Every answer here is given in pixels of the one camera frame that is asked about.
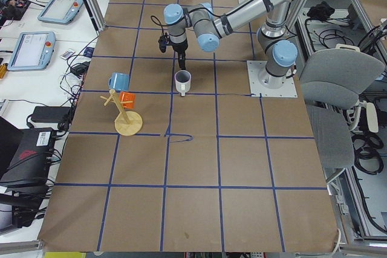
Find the black computer box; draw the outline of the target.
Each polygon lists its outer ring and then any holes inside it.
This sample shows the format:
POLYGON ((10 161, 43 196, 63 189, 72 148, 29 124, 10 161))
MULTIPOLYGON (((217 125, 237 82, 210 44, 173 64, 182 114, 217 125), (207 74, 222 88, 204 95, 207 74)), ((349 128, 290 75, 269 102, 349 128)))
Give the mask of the black computer box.
POLYGON ((55 139, 50 127, 18 129, 1 118, 1 186, 21 192, 45 185, 55 139))

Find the small remote control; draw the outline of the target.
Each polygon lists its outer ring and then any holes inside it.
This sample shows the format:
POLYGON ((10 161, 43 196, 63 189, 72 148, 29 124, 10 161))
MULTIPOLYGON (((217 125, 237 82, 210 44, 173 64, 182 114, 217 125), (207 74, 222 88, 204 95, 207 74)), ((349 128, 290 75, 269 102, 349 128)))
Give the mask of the small remote control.
POLYGON ((63 60, 68 60, 71 56, 75 54, 75 51, 73 49, 67 49, 64 53, 60 55, 60 58, 63 60))

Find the blue mug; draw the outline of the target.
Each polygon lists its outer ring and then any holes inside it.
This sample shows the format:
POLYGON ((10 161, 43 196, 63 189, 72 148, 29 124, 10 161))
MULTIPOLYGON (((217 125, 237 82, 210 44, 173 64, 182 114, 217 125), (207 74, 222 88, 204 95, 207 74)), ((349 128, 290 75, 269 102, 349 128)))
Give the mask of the blue mug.
POLYGON ((124 73, 114 72, 108 81, 110 89, 115 89, 117 92, 128 91, 129 89, 129 75, 124 73))

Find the orange mug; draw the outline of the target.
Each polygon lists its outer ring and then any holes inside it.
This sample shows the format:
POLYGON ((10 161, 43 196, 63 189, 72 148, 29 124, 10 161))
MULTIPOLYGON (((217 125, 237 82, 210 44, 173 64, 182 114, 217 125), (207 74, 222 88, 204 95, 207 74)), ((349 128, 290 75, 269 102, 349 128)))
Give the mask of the orange mug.
POLYGON ((134 109, 135 94, 131 92, 122 91, 119 94, 120 104, 124 109, 134 109))

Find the teach pendant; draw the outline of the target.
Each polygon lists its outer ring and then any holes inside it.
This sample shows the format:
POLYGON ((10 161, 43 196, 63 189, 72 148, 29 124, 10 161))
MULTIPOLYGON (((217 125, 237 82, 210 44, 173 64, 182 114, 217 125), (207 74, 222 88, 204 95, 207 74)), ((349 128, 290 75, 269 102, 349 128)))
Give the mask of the teach pendant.
POLYGON ((45 69, 53 55, 55 43, 56 35, 53 31, 21 33, 7 69, 9 71, 45 69))
POLYGON ((53 24, 69 24, 83 6, 83 0, 50 0, 37 19, 53 24))

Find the grey office chair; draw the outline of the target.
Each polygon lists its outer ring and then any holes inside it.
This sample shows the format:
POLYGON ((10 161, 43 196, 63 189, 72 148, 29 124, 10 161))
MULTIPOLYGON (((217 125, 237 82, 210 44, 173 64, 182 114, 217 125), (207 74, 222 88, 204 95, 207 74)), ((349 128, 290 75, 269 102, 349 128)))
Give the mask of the grey office chair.
POLYGON ((299 77, 321 165, 333 182, 354 165, 351 131, 344 110, 361 108, 359 95, 382 74, 385 64, 357 50, 331 48, 313 53, 299 77))

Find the upper teach pendant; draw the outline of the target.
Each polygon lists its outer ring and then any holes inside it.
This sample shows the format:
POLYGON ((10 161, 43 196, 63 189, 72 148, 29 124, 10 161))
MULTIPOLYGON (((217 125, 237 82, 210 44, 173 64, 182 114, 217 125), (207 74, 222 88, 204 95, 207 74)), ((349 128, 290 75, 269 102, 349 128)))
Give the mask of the upper teach pendant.
POLYGON ((83 0, 50 0, 37 19, 53 24, 69 24, 83 6, 83 0))

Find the lower teach pendant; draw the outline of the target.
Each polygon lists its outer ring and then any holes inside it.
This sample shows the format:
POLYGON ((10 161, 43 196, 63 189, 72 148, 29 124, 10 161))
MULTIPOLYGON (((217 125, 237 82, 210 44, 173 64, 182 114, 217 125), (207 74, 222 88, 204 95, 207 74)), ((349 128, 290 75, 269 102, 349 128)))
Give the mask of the lower teach pendant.
POLYGON ((45 69, 53 55, 55 43, 56 35, 53 31, 21 33, 7 69, 9 71, 45 69))

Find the white mug grey inside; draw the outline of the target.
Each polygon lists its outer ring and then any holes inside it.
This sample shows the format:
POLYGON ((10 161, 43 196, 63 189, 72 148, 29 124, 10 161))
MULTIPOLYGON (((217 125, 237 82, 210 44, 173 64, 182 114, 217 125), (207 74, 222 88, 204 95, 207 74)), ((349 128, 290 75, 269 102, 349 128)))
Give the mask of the white mug grey inside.
POLYGON ((175 88, 182 97, 190 90, 191 73, 186 70, 179 70, 175 73, 175 88))

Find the black power adapter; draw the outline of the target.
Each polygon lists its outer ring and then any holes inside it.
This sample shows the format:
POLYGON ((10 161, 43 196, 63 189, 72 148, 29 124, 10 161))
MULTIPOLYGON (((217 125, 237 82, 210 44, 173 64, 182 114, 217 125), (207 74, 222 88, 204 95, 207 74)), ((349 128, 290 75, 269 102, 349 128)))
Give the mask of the black power adapter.
POLYGON ((31 121, 36 123, 60 123, 65 121, 70 113, 67 106, 36 106, 31 121))

